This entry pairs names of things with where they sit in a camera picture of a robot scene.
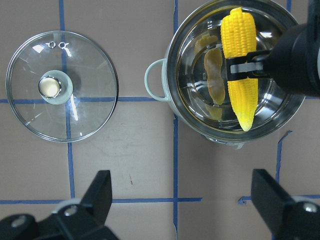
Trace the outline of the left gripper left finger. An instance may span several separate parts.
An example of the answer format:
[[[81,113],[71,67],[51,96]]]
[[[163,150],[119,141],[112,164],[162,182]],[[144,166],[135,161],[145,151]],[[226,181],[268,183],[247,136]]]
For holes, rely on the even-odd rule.
[[[105,226],[111,204],[111,172],[100,170],[81,199],[63,201],[52,214],[64,240],[111,240]]]

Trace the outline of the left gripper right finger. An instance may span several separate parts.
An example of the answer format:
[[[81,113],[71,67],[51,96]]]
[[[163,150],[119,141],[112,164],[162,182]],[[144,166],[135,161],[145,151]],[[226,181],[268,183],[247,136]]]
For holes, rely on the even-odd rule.
[[[320,238],[320,205],[289,195],[265,169],[252,171],[251,201],[276,240]]]

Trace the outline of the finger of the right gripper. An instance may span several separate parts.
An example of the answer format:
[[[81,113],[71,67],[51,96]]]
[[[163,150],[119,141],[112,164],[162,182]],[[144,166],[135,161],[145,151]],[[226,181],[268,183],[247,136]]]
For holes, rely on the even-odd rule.
[[[264,62],[270,53],[271,50],[259,50],[249,52],[245,56],[226,58],[226,80],[270,78],[270,74],[264,70]]]

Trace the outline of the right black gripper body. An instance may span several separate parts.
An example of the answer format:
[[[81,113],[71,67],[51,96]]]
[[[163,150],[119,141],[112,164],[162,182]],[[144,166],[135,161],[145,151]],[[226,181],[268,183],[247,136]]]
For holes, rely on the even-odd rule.
[[[307,23],[288,29],[268,54],[254,57],[289,94],[320,96],[320,2],[308,3]]]

